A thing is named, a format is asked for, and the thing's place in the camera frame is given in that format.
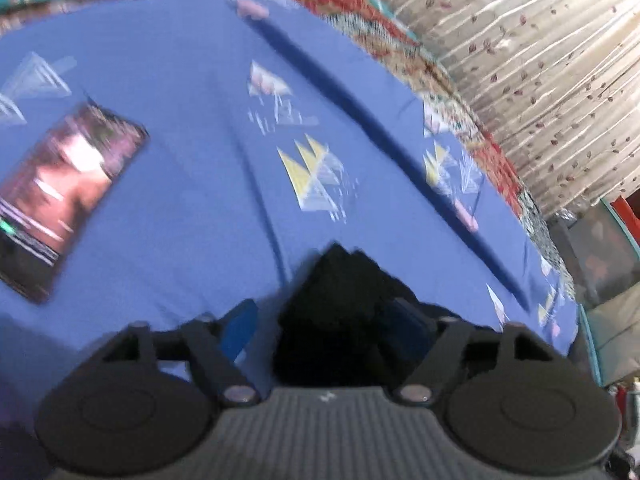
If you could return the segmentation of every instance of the ribbed surface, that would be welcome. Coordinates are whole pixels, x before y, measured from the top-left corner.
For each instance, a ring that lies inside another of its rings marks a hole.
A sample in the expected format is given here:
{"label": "ribbed surface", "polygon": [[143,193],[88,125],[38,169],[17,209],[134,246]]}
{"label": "ribbed surface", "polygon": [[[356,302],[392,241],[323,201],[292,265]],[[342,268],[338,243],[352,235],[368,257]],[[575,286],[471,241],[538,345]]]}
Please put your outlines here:
{"label": "ribbed surface", "polygon": [[640,0],[385,0],[543,213],[640,186]]}
{"label": "ribbed surface", "polygon": [[[513,480],[466,456],[427,410],[404,408],[382,390],[276,390],[270,400],[226,412],[181,462],[138,480]],[[596,469],[562,477],[606,480]],[[65,472],[50,480],[86,480]]]}

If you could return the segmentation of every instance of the smartphone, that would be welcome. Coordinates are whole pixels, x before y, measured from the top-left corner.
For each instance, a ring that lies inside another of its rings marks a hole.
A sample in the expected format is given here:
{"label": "smartphone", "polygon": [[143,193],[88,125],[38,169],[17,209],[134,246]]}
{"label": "smartphone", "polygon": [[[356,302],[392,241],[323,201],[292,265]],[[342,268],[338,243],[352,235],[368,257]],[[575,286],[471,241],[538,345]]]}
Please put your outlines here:
{"label": "smartphone", "polygon": [[0,279],[45,301],[91,212],[147,139],[94,102],[52,127],[0,184]]}

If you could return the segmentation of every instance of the beige curtain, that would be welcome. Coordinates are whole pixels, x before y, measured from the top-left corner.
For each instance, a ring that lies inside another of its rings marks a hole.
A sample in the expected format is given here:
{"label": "beige curtain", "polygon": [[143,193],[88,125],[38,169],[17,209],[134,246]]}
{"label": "beige curtain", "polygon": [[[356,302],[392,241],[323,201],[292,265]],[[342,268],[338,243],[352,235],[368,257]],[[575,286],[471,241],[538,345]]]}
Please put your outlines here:
{"label": "beige curtain", "polygon": [[546,216],[640,187],[640,0],[385,1]]}

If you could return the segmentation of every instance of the black fuzzy object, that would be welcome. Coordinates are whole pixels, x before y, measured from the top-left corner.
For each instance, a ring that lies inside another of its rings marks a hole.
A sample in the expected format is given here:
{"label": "black fuzzy object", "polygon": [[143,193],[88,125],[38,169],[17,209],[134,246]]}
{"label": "black fuzzy object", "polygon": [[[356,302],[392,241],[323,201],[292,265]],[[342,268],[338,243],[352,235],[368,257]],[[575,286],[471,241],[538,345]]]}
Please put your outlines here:
{"label": "black fuzzy object", "polygon": [[332,245],[280,314],[277,378],[290,386],[327,388],[397,383],[398,372],[378,347],[385,328],[376,322],[381,305],[397,298],[418,304],[411,289],[366,254]]}

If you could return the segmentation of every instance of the blue bedsheet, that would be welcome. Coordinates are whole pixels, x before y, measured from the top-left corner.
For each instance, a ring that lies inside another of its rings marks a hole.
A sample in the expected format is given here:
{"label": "blue bedsheet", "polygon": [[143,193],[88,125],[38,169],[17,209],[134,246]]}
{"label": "blue bedsheet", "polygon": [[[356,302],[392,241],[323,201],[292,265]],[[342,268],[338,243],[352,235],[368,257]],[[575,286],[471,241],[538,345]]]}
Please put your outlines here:
{"label": "blue bedsheet", "polygon": [[455,137],[329,25],[253,1],[107,2],[2,38],[0,179],[87,96],[150,134],[50,301],[0,286],[0,381],[23,413],[105,334],[244,298],[262,326],[243,366],[266,389],[274,313],[334,240],[422,301],[568,351],[575,303]]}

